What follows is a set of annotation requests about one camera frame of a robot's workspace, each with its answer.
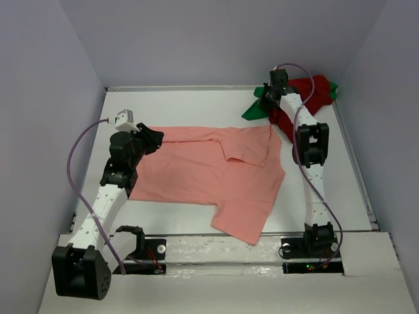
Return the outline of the pink t shirt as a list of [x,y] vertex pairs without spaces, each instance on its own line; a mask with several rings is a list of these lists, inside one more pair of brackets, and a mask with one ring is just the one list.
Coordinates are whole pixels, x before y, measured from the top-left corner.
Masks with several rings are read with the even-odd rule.
[[212,227],[257,244],[285,177],[274,128],[158,130],[162,146],[139,162],[130,199],[214,205]]

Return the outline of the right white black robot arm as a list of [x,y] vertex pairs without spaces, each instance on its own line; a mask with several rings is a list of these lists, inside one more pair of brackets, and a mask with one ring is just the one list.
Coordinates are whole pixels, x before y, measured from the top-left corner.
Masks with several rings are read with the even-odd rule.
[[306,216],[302,237],[282,240],[284,259],[328,258],[337,244],[333,216],[324,197],[323,168],[329,152],[329,125],[315,115],[331,104],[329,82],[320,76],[289,80],[287,71],[275,67],[258,94],[258,106],[267,111],[293,143],[293,160],[304,184]]

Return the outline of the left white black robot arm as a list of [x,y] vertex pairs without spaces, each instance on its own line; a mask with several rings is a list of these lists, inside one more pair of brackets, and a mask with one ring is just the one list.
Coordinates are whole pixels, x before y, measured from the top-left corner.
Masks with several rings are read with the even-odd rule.
[[111,227],[134,189],[138,163],[161,147],[164,133],[142,123],[126,122],[117,129],[109,140],[109,159],[94,202],[88,203],[80,191],[75,192],[88,209],[85,220],[72,238],[52,253],[58,296],[102,300],[109,292],[113,272],[120,270],[126,275],[124,260],[144,253],[142,228],[121,226],[113,235]]

